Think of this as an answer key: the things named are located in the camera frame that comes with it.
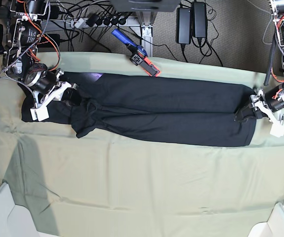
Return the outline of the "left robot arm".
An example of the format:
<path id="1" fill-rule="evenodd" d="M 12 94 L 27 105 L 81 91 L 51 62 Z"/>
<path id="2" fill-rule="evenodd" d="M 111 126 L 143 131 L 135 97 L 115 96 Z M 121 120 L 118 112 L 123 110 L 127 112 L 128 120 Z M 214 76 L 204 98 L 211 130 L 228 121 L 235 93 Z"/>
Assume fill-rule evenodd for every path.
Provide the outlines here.
<path id="1" fill-rule="evenodd" d="M 249 119 L 268 118 L 273 124 L 282 125 L 284 115 L 281 118 L 276 118 L 274 113 L 284 109 L 284 0 L 270 0 L 268 3 L 271 9 L 271 22 L 275 26 L 275 31 L 263 85 L 268 86 L 270 78 L 273 78 L 278 85 L 267 92 L 260 88 L 256 94 L 250 95 L 244 107 L 237 110 L 235 121 L 246 122 Z M 282 54 L 282 79 L 278 78 L 273 70 L 276 49 L 279 49 Z"/>

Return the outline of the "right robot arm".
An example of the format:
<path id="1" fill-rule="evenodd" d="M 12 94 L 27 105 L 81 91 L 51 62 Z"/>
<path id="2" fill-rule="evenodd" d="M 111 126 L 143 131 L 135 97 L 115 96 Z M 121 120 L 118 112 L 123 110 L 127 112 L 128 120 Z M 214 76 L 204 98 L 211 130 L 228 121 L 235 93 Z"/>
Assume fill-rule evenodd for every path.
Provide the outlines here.
<path id="1" fill-rule="evenodd" d="M 0 78 L 13 80 L 30 93 L 35 108 L 44 102 L 62 101 L 78 106 L 81 96 L 77 85 L 61 80 L 59 64 L 47 66 L 38 58 L 39 46 L 50 44 L 61 57 L 57 42 L 46 33 L 51 16 L 47 0 L 12 0 L 7 43 L 3 52 Z"/>

